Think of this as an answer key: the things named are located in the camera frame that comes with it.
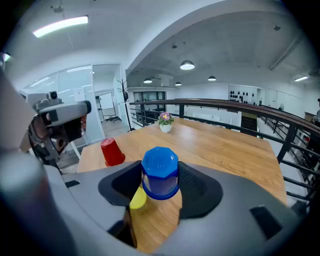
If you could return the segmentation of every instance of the white pot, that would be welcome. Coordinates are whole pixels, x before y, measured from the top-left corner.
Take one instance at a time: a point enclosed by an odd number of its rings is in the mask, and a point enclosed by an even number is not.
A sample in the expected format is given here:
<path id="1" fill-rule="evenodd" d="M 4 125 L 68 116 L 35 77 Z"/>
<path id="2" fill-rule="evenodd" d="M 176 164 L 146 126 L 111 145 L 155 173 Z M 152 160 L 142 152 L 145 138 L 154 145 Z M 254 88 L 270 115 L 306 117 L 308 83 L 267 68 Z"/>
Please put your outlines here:
<path id="1" fill-rule="evenodd" d="M 160 129 L 164 133 L 168 133 L 171 130 L 171 124 L 164 124 L 164 125 L 160 124 Z"/>

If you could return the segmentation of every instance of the wooden table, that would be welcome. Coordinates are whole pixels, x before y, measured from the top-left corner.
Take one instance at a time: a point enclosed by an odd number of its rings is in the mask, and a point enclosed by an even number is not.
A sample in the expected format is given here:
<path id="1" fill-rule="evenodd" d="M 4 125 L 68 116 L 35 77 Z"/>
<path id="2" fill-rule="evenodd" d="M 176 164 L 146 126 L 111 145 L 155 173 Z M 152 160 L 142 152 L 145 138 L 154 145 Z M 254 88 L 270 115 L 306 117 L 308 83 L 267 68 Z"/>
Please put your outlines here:
<path id="1" fill-rule="evenodd" d="M 268 141 L 214 125 L 175 118 L 169 133 L 153 124 L 115 140 L 125 161 L 142 160 L 156 146 L 173 150 L 180 161 L 239 175 L 254 181 L 283 203 L 287 203 L 285 184 L 277 158 Z M 100 144 L 82 150 L 78 172 L 106 168 Z M 137 249 L 151 253 L 178 225 L 182 207 L 180 191 L 164 201 L 147 198 L 146 204 L 131 210 Z"/>

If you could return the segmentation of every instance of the yellow object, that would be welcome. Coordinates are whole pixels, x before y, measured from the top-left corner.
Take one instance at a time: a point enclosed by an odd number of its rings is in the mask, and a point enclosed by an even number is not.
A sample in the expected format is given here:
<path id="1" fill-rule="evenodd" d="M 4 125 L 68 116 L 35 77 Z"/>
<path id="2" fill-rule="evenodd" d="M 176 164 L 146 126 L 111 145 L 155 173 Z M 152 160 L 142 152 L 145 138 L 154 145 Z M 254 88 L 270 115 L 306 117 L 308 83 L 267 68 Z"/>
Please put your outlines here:
<path id="1" fill-rule="evenodd" d="M 130 209 L 139 209 L 142 206 L 144 206 L 144 204 L 147 201 L 147 194 L 144 191 L 144 189 L 142 187 L 138 187 L 137 191 L 135 192 L 131 202 L 130 202 Z"/>

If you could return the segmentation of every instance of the blue container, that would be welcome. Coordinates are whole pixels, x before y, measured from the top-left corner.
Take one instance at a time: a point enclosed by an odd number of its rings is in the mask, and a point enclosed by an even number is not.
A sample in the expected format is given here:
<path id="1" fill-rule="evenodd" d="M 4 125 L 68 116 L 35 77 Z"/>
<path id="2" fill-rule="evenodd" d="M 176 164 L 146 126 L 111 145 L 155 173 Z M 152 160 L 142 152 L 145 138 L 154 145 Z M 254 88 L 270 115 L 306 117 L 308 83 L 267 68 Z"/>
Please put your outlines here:
<path id="1" fill-rule="evenodd" d="M 167 147 L 156 146 L 144 154 L 142 186 L 156 200 L 173 197 L 178 187 L 178 156 Z"/>

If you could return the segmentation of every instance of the red cup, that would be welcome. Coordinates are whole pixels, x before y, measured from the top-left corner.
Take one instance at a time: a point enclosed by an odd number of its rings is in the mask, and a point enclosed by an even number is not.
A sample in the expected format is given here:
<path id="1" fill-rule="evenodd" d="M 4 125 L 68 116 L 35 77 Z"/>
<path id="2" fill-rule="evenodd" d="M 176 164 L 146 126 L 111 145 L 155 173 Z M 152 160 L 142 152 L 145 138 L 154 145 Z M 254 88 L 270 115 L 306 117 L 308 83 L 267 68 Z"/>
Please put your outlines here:
<path id="1" fill-rule="evenodd" d="M 105 165 L 116 166 L 122 164 L 126 155 L 121 152 L 114 138 L 106 138 L 101 142 L 101 150 L 105 159 Z"/>

